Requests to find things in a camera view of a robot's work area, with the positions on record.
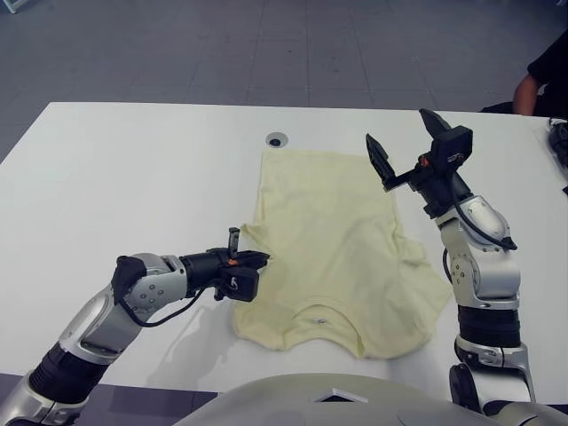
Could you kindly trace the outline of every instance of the white table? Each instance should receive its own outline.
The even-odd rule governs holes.
[[[539,401],[568,400],[568,200],[544,146],[546,121],[443,113],[474,130],[461,175],[508,219],[522,271],[522,337]],[[366,154],[380,140],[395,170],[430,149],[416,112],[188,106],[50,104],[0,166],[0,372],[24,374],[83,303],[105,286],[119,255],[184,255],[226,244],[227,229],[252,220],[266,135],[287,148]],[[406,234],[442,274],[438,230],[424,202],[396,191]],[[335,372],[388,378],[449,398],[456,362],[456,306],[438,333],[403,358],[356,360],[312,341],[289,352],[239,340],[231,303],[212,294],[184,316],[142,332],[104,383],[227,391],[268,375]]]

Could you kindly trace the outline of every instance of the black robot arm segment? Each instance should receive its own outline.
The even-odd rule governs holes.
[[[409,184],[426,201],[424,210],[440,229],[444,267],[459,310],[455,352],[462,364],[451,372],[454,402],[482,411],[491,400],[534,400],[527,349],[519,333],[520,274],[512,252],[517,246],[505,218],[474,195],[457,173],[471,156],[473,132],[450,127],[432,111],[421,109],[420,114],[433,140],[412,170],[397,176],[370,135],[367,151],[385,191]],[[515,395],[500,394],[503,375],[508,381],[518,378]],[[476,385],[490,390],[478,395]]]
[[[162,257],[169,269],[163,274],[164,279],[169,280],[172,275],[174,279],[181,277],[186,285],[183,296],[179,298],[193,298],[180,310],[151,323],[144,322],[135,312],[140,304],[150,310],[161,309],[163,306],[161,296],[166,290],[157,286],[155,277],[147,277],[148,269],[142,257],[154,255],[121,256],[116,259],[116,269],[111,281],[114,303],[120,304],[137,325],[157,327],[191,308],[206,288],[215,288],[215,300],[222,300],[227,296],[242,302],[252,301],[256,297],[258,288],[257,270],[266,265],[268,255],[250,250],[239,252],[239,233],[238,228],[229,230],[228,248],[211,248],[205,253],[180,258]],[[146,288],[144,281],[152,282],[152,284]],[[142,300],[141,302],[137,299],[136,303],[130,306],[128,297],[125,298],[125,296],[132,293],[132,287],[135,285],[138,288],[136,294],[139,294],[140,299],[147,299],[147,301]]]
[[[215,298],[250,302],[256,296],[258,269],[268,255],[238,251],[239,230],[230,229],[229,247],[189,256],[142,253],[121,256],[111,283],[73,318],[59,340],[0,406],[0,425],[67,425],[81,413],[108,366],[143,327],[156,327],[186,311],[206,288]],[[156,322],[164,306],[192,298],[180,310]]]

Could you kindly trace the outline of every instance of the floor tile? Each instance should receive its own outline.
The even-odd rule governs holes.
[[[185,97],[189,104],[246,105],[247,88],[192,86]]]
[[[0,110],[0,125],[31,124],[54,97],[44,95],[20,94],[2,110]]]
[[[314,88],[310,91],[310,107],[372,108],[373,101],[369,91]]]
[[[200,58],[176,56],[157,58],[143,64],[134,77],[138,86],[189,85],[199,65]]]
[[[307,22],[304,10],[299,12],[265,12],[260,38],[264,40],[304,40]]]
[[[154,102],[181,104],[185,101],[188,88],[185,86],[132,86],[123,98],[124,102]]]
[[[258,43],[251,85],[256,87],[304,87],[307,85],[306,43],[263,40]]]
[[[201,62],[193,79],[196,86],[241,87],[249,84],[252,59],[213,60]]]
[[[308,92],[305,88],[257,88],[248,91],[247,105],[264,107],[307,107]]]
[[[235,38],[230,36],[211,37],[203,54],[204,60],[244,60],[253,59],[256,38]]]
[[[373,107],[381,109],[438,109],[429,91],[372,91]]]
[[[355,36],[351,14],[345,11],[309,12],[308,36],[315,39]]]
[[[484,107],[512,100],[506,94],[483,91],[434,91],[432,96],[441,111],[478,112]]]
[[[413,59],[386,59],[367,55],[363,61],[371,89],[408,91],[428,89]]]

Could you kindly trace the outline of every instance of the wrinkled fabric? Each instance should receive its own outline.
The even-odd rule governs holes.
[[[264,152],[254,223],[241,230],[271,259],[233,325],[266,348],[322,338],[357,358],[398,357],[428,342],[451,295],[365,157]]]

